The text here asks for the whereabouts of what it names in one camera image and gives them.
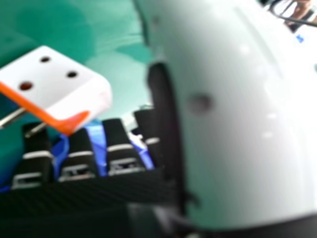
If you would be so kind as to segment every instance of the white and orange object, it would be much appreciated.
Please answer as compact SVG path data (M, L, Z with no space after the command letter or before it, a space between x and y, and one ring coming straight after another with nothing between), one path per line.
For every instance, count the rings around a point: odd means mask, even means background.
M0 68L0 92L66 135L112 104L111 86L102 75L47 46Z

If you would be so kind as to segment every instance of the orange stripe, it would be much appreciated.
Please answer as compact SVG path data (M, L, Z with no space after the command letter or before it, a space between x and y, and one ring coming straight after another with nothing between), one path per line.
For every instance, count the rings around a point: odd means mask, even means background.
M28 112L31 112L39 119L47 123L48 125L54 127L59 132L65 135L71 135L75 132L75 128L83 122L89 115L89 111L84 111L76 114L68 119L57 120L51 115L43 111L41 108L37 107L33 103L29 102L18 93L7 87L5 84L0 82L0 91L5 94L8 98L16 102L21 107L25 108Z

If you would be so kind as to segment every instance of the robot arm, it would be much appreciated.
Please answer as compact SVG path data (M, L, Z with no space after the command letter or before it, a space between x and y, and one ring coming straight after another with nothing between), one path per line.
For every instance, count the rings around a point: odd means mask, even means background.
M196 225L250 229L315 214L317 90L287 28L242 0L135 0L179 201Z

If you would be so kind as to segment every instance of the green surface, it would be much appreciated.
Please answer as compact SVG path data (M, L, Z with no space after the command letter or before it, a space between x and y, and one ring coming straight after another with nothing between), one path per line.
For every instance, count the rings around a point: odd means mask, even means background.
M100 118L121 117L148 102L141 25L132 0L0 0L0 67L47 45L104 75L114 103ZM0 97L0 114L15 105ZM0 185L21 159L21 125L0 131Z

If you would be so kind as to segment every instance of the metal rod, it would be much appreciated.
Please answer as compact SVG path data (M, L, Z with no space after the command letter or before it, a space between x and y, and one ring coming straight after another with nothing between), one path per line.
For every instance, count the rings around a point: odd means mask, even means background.
M45 129L45 127L47 126L47 124L45 122L37 125L36 127L34 127L33 129L29 130L27 133L25 133L25 137L26 138L30 138L32 137L33 135L41 132L42 130Z
M18 120L24 114L26 114L26 110L24 108L19 108L9 115L5 116L4 118L0 119L0 129L4 129L6 126Z

